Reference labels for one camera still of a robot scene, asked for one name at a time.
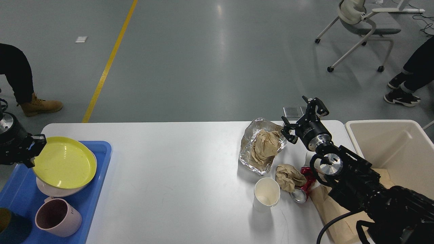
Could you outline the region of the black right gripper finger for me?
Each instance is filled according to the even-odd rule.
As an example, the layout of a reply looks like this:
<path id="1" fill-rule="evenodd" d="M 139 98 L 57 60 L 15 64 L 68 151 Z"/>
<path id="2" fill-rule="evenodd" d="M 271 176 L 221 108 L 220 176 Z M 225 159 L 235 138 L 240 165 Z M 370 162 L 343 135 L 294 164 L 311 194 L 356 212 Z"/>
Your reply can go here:
<path id="1" fill-rule="evenodd" d="M 330 114 L 327 107 L 319 98 L 307 98 L 302 96 L 302 99 L 306 102 L 307 108 L 304 116 L 302 116 L 302 122 L 320 121 L 321 117 L 328 116 Z"/>
<path id="2" fill-rule="evenodd" d="M 292 144 L 296 144 L 299 139 L 299 122 L 290 123 L 285 116 L 281 116 L 284 126 L 281 130 L 281 134 L 286 140 Z"/>

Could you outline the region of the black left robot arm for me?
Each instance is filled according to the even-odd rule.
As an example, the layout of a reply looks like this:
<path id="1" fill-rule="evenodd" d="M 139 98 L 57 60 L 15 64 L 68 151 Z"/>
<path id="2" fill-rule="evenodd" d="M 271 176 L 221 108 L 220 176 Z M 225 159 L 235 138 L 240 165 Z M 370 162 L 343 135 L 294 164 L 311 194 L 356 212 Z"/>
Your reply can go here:
<path id="1" fill-rule="evenodd" d="M 1 99 L 0 163 L 24 164 L 27 168 L 33 168 L 34 159 L 47 144 L 45 134 L 28 133 L 14 114 L 6 112 L 7 108 L 8 102 Z"/>

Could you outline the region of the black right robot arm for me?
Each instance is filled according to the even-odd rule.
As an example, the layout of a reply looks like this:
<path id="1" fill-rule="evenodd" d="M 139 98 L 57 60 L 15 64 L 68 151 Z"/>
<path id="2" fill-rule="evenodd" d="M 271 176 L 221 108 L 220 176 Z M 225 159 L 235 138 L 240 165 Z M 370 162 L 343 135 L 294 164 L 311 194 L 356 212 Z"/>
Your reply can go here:
<path id="1" fill-rule="evenodd" d="M 333 143 L 332 135 L 320 120 L 329 114 L 322 100 L 302 98 L 307 104 L 305 114 L 296 123 L 283 116 L 281 134 L 293 144 L 301 139 L 305 148 L 313 151 L 309 167 L 314 178 L 330 187 L 328 195 L 348 210 L 327 223 L 316 242 L 319 244 L 325 231 L 336 222 L 366 212 L 372 221 L 356 222 L 358 238 L 363 244 L 369 243 L 364 227 L 376 244 L 432 244 L 433 200 L 402 186 L 384 187 L 370 162 Z"/>

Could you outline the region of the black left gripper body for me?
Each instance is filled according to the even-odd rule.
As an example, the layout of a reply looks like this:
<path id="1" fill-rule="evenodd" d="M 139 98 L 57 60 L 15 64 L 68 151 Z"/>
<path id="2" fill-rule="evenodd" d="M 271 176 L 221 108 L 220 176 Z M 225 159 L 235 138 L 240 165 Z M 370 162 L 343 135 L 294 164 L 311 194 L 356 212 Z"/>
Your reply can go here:
<path id="1" fill-rule="evenodd" d="M 28 147 L 31 145 L 31 134 L 12 113 L 4 112 L 1 119 L 0 163 L 13 165 L 21 163 L 24 157 L 31 157 Z"/>

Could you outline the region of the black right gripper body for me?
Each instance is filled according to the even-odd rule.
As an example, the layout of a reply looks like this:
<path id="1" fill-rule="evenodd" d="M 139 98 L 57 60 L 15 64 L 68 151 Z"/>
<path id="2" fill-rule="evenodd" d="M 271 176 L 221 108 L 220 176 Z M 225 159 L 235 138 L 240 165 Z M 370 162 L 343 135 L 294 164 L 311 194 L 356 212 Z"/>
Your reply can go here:
<path id="1" fill-rule="evenodd" d="M 302 140 L 309 151 L 316 151 L 319 147 L 333 144 L 330 131 L 320 120 L 299 119 L 296 126 L 296 136 Z"/>

